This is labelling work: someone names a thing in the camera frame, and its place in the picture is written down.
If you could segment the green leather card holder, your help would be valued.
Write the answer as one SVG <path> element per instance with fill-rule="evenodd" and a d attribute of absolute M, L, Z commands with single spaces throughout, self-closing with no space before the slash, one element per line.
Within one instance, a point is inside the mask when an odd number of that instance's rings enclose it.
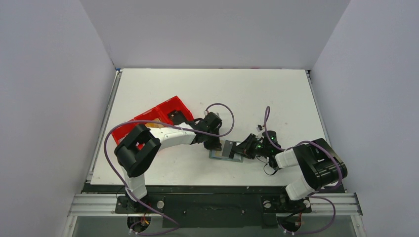
<path fill-rule="evenodd" d="M 225 159 L 221 157 L 221 153 L 222 153 L 222 148 L 224 145 L 224 141 L 225 140 L 221 140 L 220 141 L 220 145 L 221 148 L 220 149 L 216 149 L 216 150 L 210 150 L 209 151 L 209 158 L 211 159 L 218 159 L 218 160 L 224 160 L 224 161 L 233 161 L 233 162 L 243 162 L 244 161 L 244 157 L 238 153 L 234 154 L 234 159 Z"/>

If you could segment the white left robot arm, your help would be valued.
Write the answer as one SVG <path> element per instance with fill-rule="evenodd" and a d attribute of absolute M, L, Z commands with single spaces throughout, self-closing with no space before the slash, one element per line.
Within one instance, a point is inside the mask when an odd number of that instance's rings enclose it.
<path fill-rule="evenodd" d="M 185 121 L 174 126 L 148 128 L 143 124 L 133 130 L 117 145 L 114 154 L 123 168 L 127 184 L 128 206 L 134 212 L 147 207 L 145 172 L 151 166 L 156 154 L 162 149 L 178 145 L 203 143 L 207 150 L 221 148 L 219 129 L 222 119 L 209 112 L 204 118 Z"/>

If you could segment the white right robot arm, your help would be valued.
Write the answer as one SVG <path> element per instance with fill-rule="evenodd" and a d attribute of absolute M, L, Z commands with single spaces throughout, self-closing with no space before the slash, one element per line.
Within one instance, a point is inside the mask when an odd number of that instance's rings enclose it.
<path fill-rule="evenodd" d="M 285 149 L 278 143 L 276 132 L 267 130 L 258 135 L 250 134 L 242 142 L 227 141 L 225 144 L 230 158 L 234 155 L 249 159 L 264 157 L 275 172 L 290 167 L 300 168 L 301 176 L 286 185 L 286 193 L 278 198 L 279 206 L 285 211 L 293 210 L 298 200 L 326 185 L 338 187 L 348 175 L 344 162 L 323 138 L 303 141 Z"/>

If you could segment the red right bin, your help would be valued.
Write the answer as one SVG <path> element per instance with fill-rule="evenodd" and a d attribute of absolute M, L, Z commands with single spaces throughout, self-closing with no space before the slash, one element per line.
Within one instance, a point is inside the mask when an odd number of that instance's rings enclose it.
<path fill-rule="evenodd" d="M 159 114 L 161 115 L 162 120 L 164 123 L 172 124 L 171 120 L 168 118 L 168 114 L 173 110 L 182 111 L 182 113 L 187 118 L 187 121 L 192 121 L 194 119 L 190 110 L 184 105 L 182 100 L 178 96 L 174 96 L 159 105 L 156 106 L 159 110 Z"/>

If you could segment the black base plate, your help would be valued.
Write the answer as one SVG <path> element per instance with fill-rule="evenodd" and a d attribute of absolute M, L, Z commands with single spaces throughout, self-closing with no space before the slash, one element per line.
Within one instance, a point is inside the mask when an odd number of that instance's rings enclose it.
<path fill-rule="evenodd" d="M 113 214 L 125 214 L 127 225 L 142 231 L 161 217 L 165 228 L 299 227 L 302 214 L 337 209 L 333 193 L 292 201 L 282 187 L 150 186 L 148 194 L 131 200 L 121 185 L 85 184 L 84 194 L 111 194 Z"/>

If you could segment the gold card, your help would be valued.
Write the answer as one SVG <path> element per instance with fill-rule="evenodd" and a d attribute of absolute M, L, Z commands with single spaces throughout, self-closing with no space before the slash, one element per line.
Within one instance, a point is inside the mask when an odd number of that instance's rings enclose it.
<path fill-rule="evenodd" d="M 158 123 L 151 123 L 151 122 L 146 123 L 145 126 L 148 128 L 163 128 L 164 127 L 164 125 L 161 125 Z"/>

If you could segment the grey card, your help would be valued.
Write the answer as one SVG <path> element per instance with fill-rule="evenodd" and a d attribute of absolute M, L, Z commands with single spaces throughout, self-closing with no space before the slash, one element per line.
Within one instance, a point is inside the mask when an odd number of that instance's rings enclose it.
<path fill-rule="evenodd" d="M 225 159 L 234 159 L 234 151 L 237 142 L 225 140 L 222 148 L 221 157 Z"/>

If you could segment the aluminium frame rail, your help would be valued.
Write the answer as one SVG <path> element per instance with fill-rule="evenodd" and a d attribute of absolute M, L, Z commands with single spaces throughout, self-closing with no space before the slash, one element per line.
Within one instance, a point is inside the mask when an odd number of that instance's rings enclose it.
<path fill-rule="evenodd" d="M 355 193 L 313 195 L 304 201 L 286 201 L 275 191 L 197 193 L 153 192 L 146 199 L 149 210 L 132 204 L 123 194 L 77 194 L 70 207 L 63 236 L 82 230 L 110 234 L 120 228 L 122 235 L 134 236 L 166 231 L 178 234 L 187 228 L 222 233 L 244 227 L 280 229 L 284 221 L 302 217 L 296 236 L 364 237 L 362 210 Z"/>

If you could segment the black card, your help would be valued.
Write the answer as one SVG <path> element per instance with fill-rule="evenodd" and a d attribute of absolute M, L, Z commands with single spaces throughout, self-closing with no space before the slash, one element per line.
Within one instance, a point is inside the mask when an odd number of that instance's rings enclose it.
<path fill-rule="evenodd" d="M 173 110 L 168 114 L 168 118 L 171 120 L 173 125 L 180 125 L 187 121 L 187 118 L 182 113 L 182 111 L 179 110 Z"/>

